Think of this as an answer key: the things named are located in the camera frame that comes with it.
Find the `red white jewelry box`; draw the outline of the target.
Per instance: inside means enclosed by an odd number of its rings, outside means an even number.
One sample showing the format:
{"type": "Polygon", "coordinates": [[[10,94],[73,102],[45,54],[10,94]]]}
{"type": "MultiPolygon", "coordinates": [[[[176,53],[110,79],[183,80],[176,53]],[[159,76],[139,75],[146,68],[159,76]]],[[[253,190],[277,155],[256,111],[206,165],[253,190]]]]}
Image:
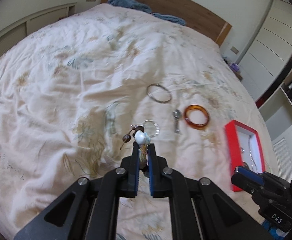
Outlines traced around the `red white jewelry box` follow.
{"type": "MultiPolygon", "coordinates": [[[[264,172],[265,162],[258,132],[236,120],[226,124],[225,129],[230,154],[231,176],[237,166],[244,166],[255,173],[264,172]]],[[[233,185],[233,191],[243,190],[233,185]]]]}

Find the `amber orange bangle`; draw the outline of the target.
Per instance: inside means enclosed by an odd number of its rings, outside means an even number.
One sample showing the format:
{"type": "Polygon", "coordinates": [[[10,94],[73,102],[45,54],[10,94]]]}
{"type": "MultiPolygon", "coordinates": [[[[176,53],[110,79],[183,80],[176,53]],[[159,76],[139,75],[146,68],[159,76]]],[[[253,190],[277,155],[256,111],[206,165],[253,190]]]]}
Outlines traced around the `amber orange bangle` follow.
{"type": "Polygon", "coordinates": [[[184,119],[191,128],[203,130],[209,125],[210,115],[203,106],[189,105],[184,110],[184,119]]]}

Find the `thin silver bangle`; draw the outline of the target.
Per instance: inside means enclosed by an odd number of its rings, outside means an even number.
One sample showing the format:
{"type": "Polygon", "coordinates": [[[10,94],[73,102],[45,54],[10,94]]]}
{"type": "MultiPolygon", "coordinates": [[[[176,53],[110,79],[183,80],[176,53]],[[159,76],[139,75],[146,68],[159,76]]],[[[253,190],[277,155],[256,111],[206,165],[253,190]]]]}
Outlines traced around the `thin silver bangle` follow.
{"type": "Polygon", "coordinates": [[[151,100],[158,103],[169,103],[172,100],[172,93],[158,83],[148,85],[146,93],[151,100]]]}

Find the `floral cream bed duvet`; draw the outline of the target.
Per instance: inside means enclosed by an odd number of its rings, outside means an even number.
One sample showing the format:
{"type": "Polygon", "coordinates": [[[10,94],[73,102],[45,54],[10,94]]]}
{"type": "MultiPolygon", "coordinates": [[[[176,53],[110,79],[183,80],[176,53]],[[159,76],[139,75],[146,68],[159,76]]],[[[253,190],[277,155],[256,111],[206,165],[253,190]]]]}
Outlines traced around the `floral cream bed duvet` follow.
{"type": "Polygon", "coordinates": [[[231,120],[258,132],[274,171],[262,116],[210,38],[108,4],[48,25],[0,57],[0,232],[12,239],[78,178],[118,167],[132,152],[123,135],[141,124],[169,166],[210,178],[262,222],[250,195],[231,188],[231,120]],[[147,96],[153,83],[172,93],[169,103],[147,96]],[[206,129],[187,125],[189,105],[209,112],[206,129]]]}

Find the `wooden nightstand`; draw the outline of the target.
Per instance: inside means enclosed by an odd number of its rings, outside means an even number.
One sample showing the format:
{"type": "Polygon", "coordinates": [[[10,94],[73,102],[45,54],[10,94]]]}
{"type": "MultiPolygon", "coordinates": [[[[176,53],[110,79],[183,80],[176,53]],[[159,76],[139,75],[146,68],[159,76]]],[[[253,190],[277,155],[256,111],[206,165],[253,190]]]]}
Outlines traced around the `wooden nightstand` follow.
{"type": "Polygon", "coordinates": [[[230,68],[230,70],[235,74],[235,76],[240,80],[242,81],[243,80],[243,77],[241,76],[241,71],[239,72],[235,72],[230,66],[233,62],[227,60],[227,59],[224,59],[224,61],[226,62],[226,64],[228,65],[228,67],[230,68]]]}

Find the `purple tissue box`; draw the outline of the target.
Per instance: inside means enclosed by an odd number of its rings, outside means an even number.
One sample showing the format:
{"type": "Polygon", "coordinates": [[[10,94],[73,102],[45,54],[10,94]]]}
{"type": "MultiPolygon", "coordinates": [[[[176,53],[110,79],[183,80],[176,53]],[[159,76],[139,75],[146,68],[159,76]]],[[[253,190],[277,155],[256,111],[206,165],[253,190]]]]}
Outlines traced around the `purple tissue box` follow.
{"type": "Polygon", "coordinates": [[[235,72],[239,72],[240,71],[240,67],[238,64],[232,63],[230,66],[235,72]]]}

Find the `white wardrobe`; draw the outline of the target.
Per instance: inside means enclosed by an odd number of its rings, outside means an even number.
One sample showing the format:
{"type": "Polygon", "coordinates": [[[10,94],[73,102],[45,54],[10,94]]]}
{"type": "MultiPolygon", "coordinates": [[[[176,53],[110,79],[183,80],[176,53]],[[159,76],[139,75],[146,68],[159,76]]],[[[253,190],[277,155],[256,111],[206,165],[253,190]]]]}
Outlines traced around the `white wardrobe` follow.
{"type": "Polygon", "coordinates": [[[268,130],[279,177],[291,181],[292,152],[284,134],[292,126],[292,100],[284,90],[292,74],[292,5],[271,0],[253,41],[239,62],[242,83],[268,130]]]}

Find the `wooden headboard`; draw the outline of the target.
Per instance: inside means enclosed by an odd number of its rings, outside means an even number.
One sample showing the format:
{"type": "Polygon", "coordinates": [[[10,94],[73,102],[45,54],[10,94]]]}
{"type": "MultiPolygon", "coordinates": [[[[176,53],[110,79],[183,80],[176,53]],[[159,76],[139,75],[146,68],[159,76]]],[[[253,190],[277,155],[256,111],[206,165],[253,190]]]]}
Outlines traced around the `wooden headboard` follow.
{"type": "Polygon", "coordinates": [[[232,25],[207,8],[192,0],[136,0],[147,4],[154,12],[180,17],[186,26],[211,38],[221,46],[231,31],[232,25]]]}

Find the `blue pillow right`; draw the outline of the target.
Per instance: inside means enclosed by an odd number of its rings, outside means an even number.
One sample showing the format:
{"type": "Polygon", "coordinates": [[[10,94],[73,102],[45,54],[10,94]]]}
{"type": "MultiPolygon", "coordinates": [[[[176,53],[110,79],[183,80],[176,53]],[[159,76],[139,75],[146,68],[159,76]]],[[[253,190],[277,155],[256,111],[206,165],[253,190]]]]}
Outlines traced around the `blue pillow right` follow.
{"type": "Polygon", "coordinates": [[[186,21],[180,17],[173,16],[173,15],[167,15],[167,14],[160,14],[158,12],[151,13],[152,16],[159,18],[161,20],[169,21],[172,23],[176,23],[182,26],[186,26],[186,21]]]}

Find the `blue pillow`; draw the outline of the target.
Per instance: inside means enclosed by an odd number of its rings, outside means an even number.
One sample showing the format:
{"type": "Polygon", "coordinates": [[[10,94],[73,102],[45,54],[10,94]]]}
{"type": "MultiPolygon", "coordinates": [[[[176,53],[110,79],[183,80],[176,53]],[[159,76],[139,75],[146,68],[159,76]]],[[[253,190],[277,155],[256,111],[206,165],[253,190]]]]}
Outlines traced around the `blue pillow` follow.
{"type": "Polygon", "coordinates": [[[136,0],[108,0],[107,4],[110,4],[114,7],[134,9],[137,11],[146,12],[148,14],[152,13],[152,9],[147,4],[138,2],[136,0]]]}
{"type": "Polygon", "coordinates": [[[173,15],[167,15],[167,14],[160,14],[158,12],[151,13],[152,16],[159,18],[161,20],[169,21],[172,23],[176,23],[182,26],[186,26],[186,21],[180,17],[173,16],[173,15]]]}

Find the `low white radiator cabinet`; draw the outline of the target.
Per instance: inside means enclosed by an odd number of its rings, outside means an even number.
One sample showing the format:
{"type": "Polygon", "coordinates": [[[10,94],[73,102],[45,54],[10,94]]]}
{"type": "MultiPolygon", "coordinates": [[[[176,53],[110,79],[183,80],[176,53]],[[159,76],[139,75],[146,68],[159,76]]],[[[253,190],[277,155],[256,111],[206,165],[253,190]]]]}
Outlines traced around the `low white radiator cabinet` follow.
{"type": "Polygon", "coordinates": [[[2,29],[0,31],[0,57],[30,34],[73,15],[76,4],[68,3],[35,12],[2,29]]]}

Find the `blue pillow left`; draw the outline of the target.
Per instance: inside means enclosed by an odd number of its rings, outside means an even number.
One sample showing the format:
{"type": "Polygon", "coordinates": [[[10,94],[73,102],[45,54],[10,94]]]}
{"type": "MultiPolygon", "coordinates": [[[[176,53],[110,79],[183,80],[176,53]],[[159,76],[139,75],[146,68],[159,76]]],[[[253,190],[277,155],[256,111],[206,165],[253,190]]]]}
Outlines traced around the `blue pillow left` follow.
{"type": "Polygon", "coordinates": [[[137,11],[146,12],[148,14],[152,13],[152,9],[147,4],[138,2],[136,0],[108,0],[107,4],[110,4],[114,7],[134,9],[137,11]]]}

